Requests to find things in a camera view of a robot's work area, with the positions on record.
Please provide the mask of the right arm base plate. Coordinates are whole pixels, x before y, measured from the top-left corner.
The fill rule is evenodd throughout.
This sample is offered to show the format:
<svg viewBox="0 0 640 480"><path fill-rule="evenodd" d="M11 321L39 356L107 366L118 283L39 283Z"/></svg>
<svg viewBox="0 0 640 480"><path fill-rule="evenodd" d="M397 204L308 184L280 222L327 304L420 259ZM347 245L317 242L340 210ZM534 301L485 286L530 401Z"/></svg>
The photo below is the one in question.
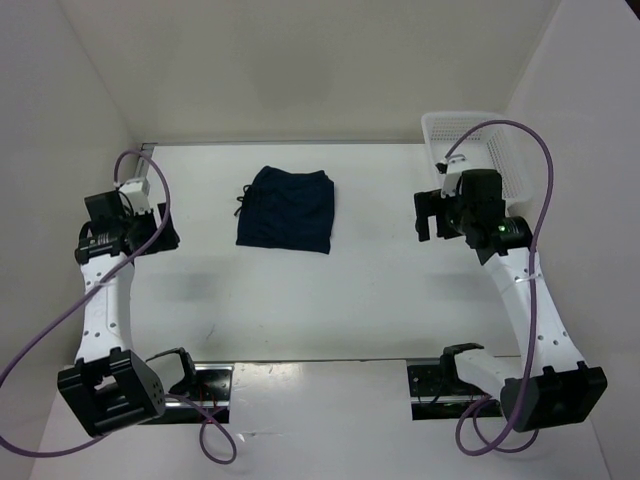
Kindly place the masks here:
<svg viewBox="0 0 640 480"><path fill-rule="evenodd" d="M472 385L444 380L437 359L408 361L406 370L413 421L457 420L485 395Z"/></svg>

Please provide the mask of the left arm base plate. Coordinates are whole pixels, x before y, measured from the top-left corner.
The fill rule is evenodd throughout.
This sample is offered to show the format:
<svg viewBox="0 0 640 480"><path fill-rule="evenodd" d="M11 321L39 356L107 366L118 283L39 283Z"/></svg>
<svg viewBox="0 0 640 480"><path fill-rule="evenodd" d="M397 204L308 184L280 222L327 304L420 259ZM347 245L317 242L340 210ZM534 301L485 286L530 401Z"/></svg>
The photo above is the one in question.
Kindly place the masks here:
<svg viewBox="0 0 640 480"><path fill-rule="evenodd" d="M192 380L181 379L169 388L170 394L194 401L220 424L228 424L230 416L231 366L196 367ZM199 424L205 417L182 401L168 400L163 416L145 425Z"/></svg>

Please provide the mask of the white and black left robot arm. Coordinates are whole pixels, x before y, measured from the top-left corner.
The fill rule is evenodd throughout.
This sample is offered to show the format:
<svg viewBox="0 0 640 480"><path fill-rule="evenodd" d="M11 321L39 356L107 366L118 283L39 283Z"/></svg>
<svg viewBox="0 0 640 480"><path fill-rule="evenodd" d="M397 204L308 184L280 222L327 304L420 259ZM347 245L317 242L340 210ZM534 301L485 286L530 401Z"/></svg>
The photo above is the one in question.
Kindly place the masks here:
<svg viewBox="0 0 640 480"><path fill-rule="evenodd" d="M167 207L152 206L145 183L134 181L89 196L75 260L90 299L84 306L80 347L73 366L59 372L59 393L86 433L103 437L163 415L158 375L133 349L130 256L177 249L179 236Z"/></svg>

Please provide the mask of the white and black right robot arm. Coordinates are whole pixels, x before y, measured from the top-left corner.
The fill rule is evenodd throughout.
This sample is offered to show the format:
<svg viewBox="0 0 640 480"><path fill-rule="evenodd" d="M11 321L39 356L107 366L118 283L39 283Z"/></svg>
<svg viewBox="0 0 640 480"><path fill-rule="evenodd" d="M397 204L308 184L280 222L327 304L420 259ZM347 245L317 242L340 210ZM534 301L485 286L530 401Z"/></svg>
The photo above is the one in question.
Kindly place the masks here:
<svg viewBox="0 0 640 480"><path fill-rule="evenodd" d="M448 191L415 194L414 207L420 241L429 240L434 219L439 238L461 237L476 253L503 301L522 356L521 368L514 368L477 343L446 347L440 385L450 393L469 385L480 389L499 403L518 433L586 420L608 386L606 375L587 365L568 335L527 221L506 213L501 175L465 171Z"/></svg>

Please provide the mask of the navy blue shorts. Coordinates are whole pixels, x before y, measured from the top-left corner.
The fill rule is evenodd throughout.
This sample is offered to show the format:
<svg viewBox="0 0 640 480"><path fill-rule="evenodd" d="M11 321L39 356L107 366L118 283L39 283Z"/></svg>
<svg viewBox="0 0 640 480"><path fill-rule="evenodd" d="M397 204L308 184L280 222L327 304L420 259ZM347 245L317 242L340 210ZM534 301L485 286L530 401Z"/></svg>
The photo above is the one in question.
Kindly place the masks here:
<svg viewBox="0 0 640 480"><path fill-rule="evenodd" d="M325 171L265 166L237 201L238 246L330 253L335 184Z"/></svg>

